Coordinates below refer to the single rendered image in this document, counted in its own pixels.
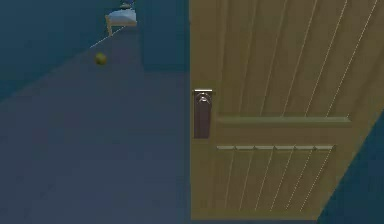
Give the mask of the tan wooden room door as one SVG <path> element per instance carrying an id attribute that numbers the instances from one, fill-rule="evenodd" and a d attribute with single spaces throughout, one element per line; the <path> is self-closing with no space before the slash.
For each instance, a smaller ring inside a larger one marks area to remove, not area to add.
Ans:
<path id="1" fill-rule="evenodd" d="M 384 111 L 384 0 L 189 0 L 189 21 L 192 218 L 318 218 Z"/>

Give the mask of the wooden bed with pale bedding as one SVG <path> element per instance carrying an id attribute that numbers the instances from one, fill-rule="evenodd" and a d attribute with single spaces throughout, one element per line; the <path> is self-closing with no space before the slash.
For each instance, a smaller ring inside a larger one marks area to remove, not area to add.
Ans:
<path id="1" fill-rule="evenodd" d="M 136 18 L 136 0 L 122 0 L 118 10 L 115 10 L 105 16 L 108 35 L 113 35 L 113 27 L 135 27 Z"/>

